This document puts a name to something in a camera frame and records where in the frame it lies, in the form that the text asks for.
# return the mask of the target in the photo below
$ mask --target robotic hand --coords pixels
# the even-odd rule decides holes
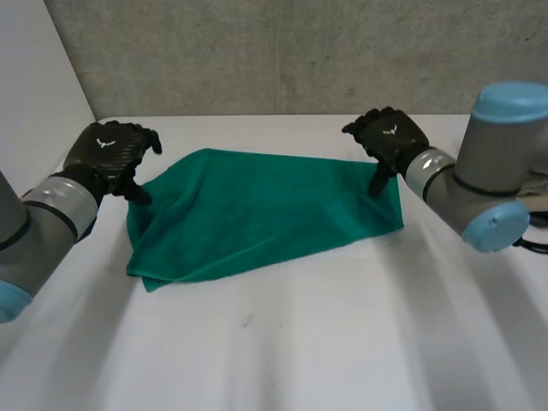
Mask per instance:
[[[19,200],[0,173],[0,323],[33,300],[72,246],[87,236],[106,194],[138,206],[152,201],[134,182],[158,134],[137,124],[93,123],[53,174]]]
[[[528,172],[548,174],[548,86],[512,81],[484,88],[457,161],[431,147],[408,116],[390,107],[371,110],[342,131],[378,160],[372,197],[399,173],[478,251],[527,246],[521,236],[529,213],[515,197]]]
[[[429,148],[422,130],[401,110],[374,109],[342,129],[352,134],[369,157],[378,160],[377,172],[369,185],[369,195],[378,197],[388,180],[398,173],[405,176],[411,160]]]

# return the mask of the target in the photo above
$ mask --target gray wall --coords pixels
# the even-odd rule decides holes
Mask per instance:
[[[548,82],[546,0],[45,0],[97,118],[465,113]]]

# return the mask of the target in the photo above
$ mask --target white table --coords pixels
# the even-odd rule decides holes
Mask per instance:
[[[119,120],[162,138],[144,182],[203,147],[367,161],[340,132],[354,119]],[[414,119],[456,154],[467,116]],[[151,294],[125,275],[127,205],[106,199],[92,235],[0,328],[0,409],[548,409],[548,259],[478,254],[400,189],[400,232]]]

